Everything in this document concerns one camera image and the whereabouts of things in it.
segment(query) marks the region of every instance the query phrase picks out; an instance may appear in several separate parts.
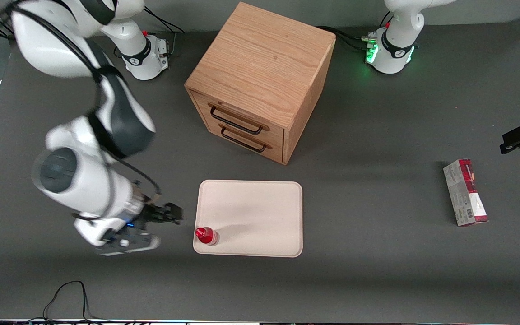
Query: white tray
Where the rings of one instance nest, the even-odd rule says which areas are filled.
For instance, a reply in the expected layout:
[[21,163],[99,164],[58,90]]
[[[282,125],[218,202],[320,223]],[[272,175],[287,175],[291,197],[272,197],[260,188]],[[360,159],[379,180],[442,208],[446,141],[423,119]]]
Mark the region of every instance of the white tray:
[[200,185],[196,225],[218,232],[200,254],[297,257],[302,253],[302,187],[293,181],[217,181]]

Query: red bottle cap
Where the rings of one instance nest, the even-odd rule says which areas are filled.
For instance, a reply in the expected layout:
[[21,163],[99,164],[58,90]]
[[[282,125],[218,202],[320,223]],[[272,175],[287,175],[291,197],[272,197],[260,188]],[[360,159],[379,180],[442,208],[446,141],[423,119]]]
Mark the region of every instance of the red bottle cap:
[[196,229],[196,237],[202,243],[211,243],[214,239],[214,231],[210,227],[199,227]]

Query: green led light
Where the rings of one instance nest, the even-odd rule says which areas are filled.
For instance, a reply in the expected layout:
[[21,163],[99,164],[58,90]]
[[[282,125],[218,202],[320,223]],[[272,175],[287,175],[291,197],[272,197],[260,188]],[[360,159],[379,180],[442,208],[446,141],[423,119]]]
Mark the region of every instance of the green led light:
[[410,54],[409,54],[409,58],[406,59],[406,62],[409,63],[410,62],[410,58],[413,56],[413,52],[414,52],[414,46],[412,49],[410,49]]
[[367,55],[367,61],[368,61],[369,63],[372,63],[372,62],[374,62],[374,58],[376,58],[376,54],[378,53],[378,45],[375,44],[375,45],[374,45],[374,46],[369,50],[369,52],[372,52],[372,53],[369,53],[369,54]]

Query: drawer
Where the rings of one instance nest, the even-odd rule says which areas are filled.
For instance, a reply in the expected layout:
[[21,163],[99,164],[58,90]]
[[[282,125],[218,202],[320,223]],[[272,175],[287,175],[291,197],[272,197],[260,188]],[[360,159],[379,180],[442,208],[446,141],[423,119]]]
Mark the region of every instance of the drawer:
[[224,123],[210,124],[210,132],[266,158],[282,163],[283,144],[263,142]]
[[247,135],[250,139],[272,146],[282,145],[284,133],[282,128],[271,123],[255,121],[239,111],[235,112],[233,109],[227,108],[222,102],[206,97],[206,95],[195,91],[191,91],[191,93],[202,117],[206,120],[206,125],[210,129],[213,125],[217,126],[218,123],[221,123],[232,130]]

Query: box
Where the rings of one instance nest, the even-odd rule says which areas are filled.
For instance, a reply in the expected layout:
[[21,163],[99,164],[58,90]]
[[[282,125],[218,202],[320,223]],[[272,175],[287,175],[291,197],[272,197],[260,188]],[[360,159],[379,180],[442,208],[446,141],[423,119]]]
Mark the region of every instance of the box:
[[335,41],[240,2],[184,86],[212,134],[286,165],[322,93]]
[[444,169],[450,200],[455,210],[456,224],[470,226],[487,222],[487,212],[475,188],[470,159],[459,159]]

